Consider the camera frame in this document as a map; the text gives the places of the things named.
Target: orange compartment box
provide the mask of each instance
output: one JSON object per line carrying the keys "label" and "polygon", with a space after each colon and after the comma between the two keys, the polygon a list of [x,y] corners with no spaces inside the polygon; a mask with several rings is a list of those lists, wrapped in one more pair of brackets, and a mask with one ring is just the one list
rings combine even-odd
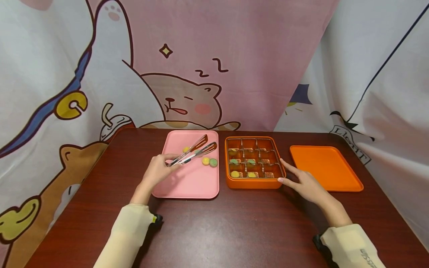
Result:
{"label": "orange compartment box", "polygon": [[277,178],[286,176],[271,137],[228,137],[225,159],[229,188],[277,189],[281,186]]}

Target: dark red table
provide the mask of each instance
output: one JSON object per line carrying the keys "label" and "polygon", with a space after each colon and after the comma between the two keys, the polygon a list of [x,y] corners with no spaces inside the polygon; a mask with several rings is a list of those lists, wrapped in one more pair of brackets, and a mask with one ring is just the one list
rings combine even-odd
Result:
{"label": "dark red table", "polygon": [[[92,267],[122,206],[141,181],[153,155],[162,151],[163,129],[118,133],[41,243],[27,267]],[[312,237],[327,228],[321,211],[290,189],[232,190],[225,181],[228,136],[271,136],[293,163],[291,145],[337,147],[361,179],[361,193],[333,193],[360,224],[385,265],[429,267],[429,254],[346,142],[328,133],[219,132],[220,192],[213,200],[151,198],[164,216],[150,229],[135,267],[327,267]]]}

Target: beige sleeve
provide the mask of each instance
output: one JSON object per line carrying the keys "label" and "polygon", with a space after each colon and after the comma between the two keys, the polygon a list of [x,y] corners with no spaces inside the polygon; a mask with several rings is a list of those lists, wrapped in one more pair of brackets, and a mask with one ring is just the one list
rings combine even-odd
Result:
{"label": "beige sleeve", "polygon": [[94,268],[131,267],[142,246],[154,215],[148,206],[129,204],[119,212],[110,237],[101,251]]}
{"label": "beige sleeve", "polygon": [[385,268],[377,249],[359,224],[328,228],[320,240],[340,268]]}

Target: tongs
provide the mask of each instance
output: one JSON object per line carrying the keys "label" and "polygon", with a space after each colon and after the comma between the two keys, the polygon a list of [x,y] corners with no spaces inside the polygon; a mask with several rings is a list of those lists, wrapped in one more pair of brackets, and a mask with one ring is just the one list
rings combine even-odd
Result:
{"label": "tongs", "polygon": [[207,142],[208,142],[208,136],[207,136],[207,134],[205,134],[198,141],[196,141],[195,144],[191,146],[191,148],[189,148],[186,152],[184,152],[179,157],[177,157],[176,159],[174,159],[167,166],[174,166],[174,165],[177,165],[177,164],[187,163],[187,162],[191,161],[192,158],[194,158],[194,157],[201,157],[201,156],[203,156],[205,154],[208,154],[208,153],[214,151],[218,147],[218,145],[217,145],[216,142],[212,142],[209,145],[205,146],[200,151],[198,151],[196,153],[193,153],[193,154],[191,154],[189,156],[190,153],[194,152],[198,148],[201,148]]}

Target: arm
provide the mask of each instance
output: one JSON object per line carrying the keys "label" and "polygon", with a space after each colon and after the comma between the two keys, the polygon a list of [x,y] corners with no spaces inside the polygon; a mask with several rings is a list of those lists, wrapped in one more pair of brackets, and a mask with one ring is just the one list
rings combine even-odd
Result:
{"label": "arm", "polygon": [[318,205],[328,220],[330,228],[320,239],[331,251],[332,260],[340,268],[385,268],[371,240],[359,224],[353,224],[340,201],[330,195],[309,172],[299,170],[283,159],[281,162],[299,179],[299,183],[286,178],[279,178],[278,181]]}
{"label": "arm", "polygon": [[156,219],[147,206],[153,188],[168,175],[181,167],[166,167],[165,160],[177,155],[158,155],[152,158],[141,183],[137,186],[130,203],[119,212],[110,237],[94,265],[94,268],[131,267],[143,244],[149,225]]}

